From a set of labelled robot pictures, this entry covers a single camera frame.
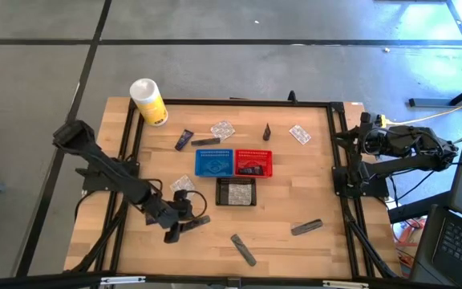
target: concrete floor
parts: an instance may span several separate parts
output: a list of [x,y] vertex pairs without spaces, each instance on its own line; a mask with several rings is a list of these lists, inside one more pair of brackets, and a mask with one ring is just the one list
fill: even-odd
[[[102,0],[0,0],[0,37],[92,37]],[[139,0],[114,1],[106,39],[291,38],[461,39],[444,3],[395,1]],[[413,109],[411,97],[462,92],[462,47],[99,47],[79,118],[99,127],[109,96],[127,96],[142,77],[165,98],[364,102],[392,120],[439,112]],[[87,47],[0,47],[0,277],[11,270],[37,201]],[[424,125],[449,140],[462,136],[462,111]],[[67,253],[81,177],[78,158],[64,161],[31,274],[60,272]],[[435,173],[404,202],[449,189],[454,170]],[[405,192],[425,173],[396,178]],[[406,186],[400,181],[407,180]]]

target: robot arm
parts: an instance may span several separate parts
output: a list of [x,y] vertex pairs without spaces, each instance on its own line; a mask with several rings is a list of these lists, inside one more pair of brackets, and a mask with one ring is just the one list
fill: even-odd
[[[392,173],[408,169],[442,171],[457,156],[457,147],[437,137],[430,128],[400,125],[386,129],[381,116],[372,120],[367,112],[362,113],[359,126],[334,137],[349,155],[346,168],[333,170],[335,188],[346,197],[372,195],[373,187],[379,185],[375,182]],[[364,153],[396,158],[370,164],[363,161]]]
[[106,175],[107,179],[120,189],[127,201],[143,214],[147,214],[148,221],[152,219],[162,228],[170,228],[170,231],[165,234],[165,242],[177,242],[180,233],[209,222],[207,216],[195,219],[192,204],[186,198],[186,190],[175,192],[173,201],[164,201],[161,198],[161,191],[149,181],[131,176],[122,163],[112,160],[103,153],[95,143],[94,130],[83,121],[75,120],[64,124],[53,134],[53,137],[53,144],[57,148],[65,153],[82,157]]

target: red plastic basket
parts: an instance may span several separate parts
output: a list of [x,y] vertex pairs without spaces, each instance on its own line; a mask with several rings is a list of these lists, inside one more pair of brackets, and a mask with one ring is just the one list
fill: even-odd
[[[256,149],[237,149],[234,157],[234,175],[237,177],[272,177],[272,152]],[[263,176],[239,174],[238,170],[260,165]]]

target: blue basket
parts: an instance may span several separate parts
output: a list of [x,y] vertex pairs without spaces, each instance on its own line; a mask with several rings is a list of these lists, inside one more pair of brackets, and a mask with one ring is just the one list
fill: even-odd
[[232,177],[232,149],[198,149],[196,151],[196,176]]

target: wooden table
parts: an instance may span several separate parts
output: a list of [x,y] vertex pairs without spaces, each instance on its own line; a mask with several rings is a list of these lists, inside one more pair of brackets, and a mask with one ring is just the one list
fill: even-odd
[[[116,157],[123,134],[129,98],[107,101],[97,142],[103,151]],[[180,241],[165,244],[164,230],[146,226],[144,216],[128,210],[118,272],[291,278],[351,277],[347,244],[339,199],[334,195],[330,168],[333,154],[323,108],[272,108],[234,106],[168,105],[168,122],[158,128],[145,126],[139,154],[140,177],[159,178],[164,198],[176,179],[188,175],[197,190],[208,199],[206,214],[211,222],[184,233]],[[359,122],[363,105],[345,103],[347,125]],[[236,132],[218,145],[205,149],[268,149],[274,154],[274,176],[257,180],[257,206],[215,206],[215,179],[194,175],[195,149],[187,144],[174,149],[183,129],[195,132],[192,140],[213,137],[210,128],[221,120],[233,124]],[[269,123],[270,141],[262,134]],[[301,125],[311,136],[301,145],[288,130]],[[65,269],[77,265],[101,233],[108,192],[97,192],[79,208]],[[194,197],[194,213],[202,201]],[[390,268],[400,273],[386,208],[373,198],[363,199],[369,239]],[[323,228],[292,236],[290,227],[321,218]],[[250,267],[229,240],[239,234],[257,260]],[[103,268],[109,268],[112,240]],[[365,274],[361,246],[356,240],[360,272]]]

